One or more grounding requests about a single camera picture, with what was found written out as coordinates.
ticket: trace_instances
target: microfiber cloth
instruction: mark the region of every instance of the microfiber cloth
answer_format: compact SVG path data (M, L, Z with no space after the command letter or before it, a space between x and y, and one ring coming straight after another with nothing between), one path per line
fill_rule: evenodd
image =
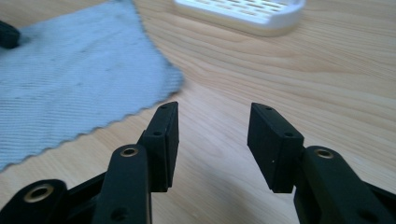
M20 31L19 47L0 49L0 170L153 107L183 82L131 0Z

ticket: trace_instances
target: white tray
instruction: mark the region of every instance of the white tray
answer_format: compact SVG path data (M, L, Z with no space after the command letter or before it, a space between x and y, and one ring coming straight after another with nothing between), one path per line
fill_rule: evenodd
M177 11L254 35L283 35L301 17L305 0L174 0Z

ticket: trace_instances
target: wooden table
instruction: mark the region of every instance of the wooden table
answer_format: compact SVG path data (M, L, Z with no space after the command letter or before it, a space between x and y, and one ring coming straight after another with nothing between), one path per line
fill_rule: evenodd
M0 0L16 26L103 0ZM171 0L135 0L148 35L184 73L174 186L153 194L154 223L298 223L292 195L268 188L247 147L250 104L277 109L305 137L341 153L365 181L396 193L396 2L308 0L300 25L259 37L182 16ZM135 143L149 109L0 173L0 207L20 188L69 188Z

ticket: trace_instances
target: screw hole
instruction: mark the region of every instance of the screw hole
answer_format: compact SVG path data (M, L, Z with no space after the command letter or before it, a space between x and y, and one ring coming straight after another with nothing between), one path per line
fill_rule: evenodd
M363 218L364 220L369 221L371 223L377 223L378 222L378 217L375 214L373 214L372 212L370 212L370 211L359 210L358 211L358 215L361 218Z
M293 133L285 133L285 136L287 136L287 137L293 137Z
M136 148L125 148L122 152L121 152L121 156L123 157L132 157L134 155L136 155L139 152L139 150L137 150Z
M51 195L52 192L53 192L52 185L43 184L29 190L29 192L26 193L23 199L27 203L37 203L46 199L48 196Z
M316 149L315 153L317 153L319 157L324 159L332 159L334 157L334 155L326 149Z
M126 208L116 208L114 211L111 213L111 219L113 221L123 221L128 217L128 211Z

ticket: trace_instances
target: black object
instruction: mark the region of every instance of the black object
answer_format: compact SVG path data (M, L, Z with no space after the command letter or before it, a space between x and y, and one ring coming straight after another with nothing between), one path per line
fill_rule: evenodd
M273 108L252 104L247 145L274 193L296 187L301 223L396 223L395 195L362 182L337 152L303 141Z
M252 104L249 146L269 188L292 193L301 223L396 223L396 196L362 182L337 152L304 137L272 107ZM0 223L151 223L151 192L172 187L177 103L157 109L137 144L114 151L106 173L67 190L61 180L21 189Z
M0 47L14 49L18 46L20 32L13 26L0 21Z
M151 192L172 187L178 147L177 102L161 105L137 144L118 148L106 173L70 190L61 180L21 189L0 223L151 223Z

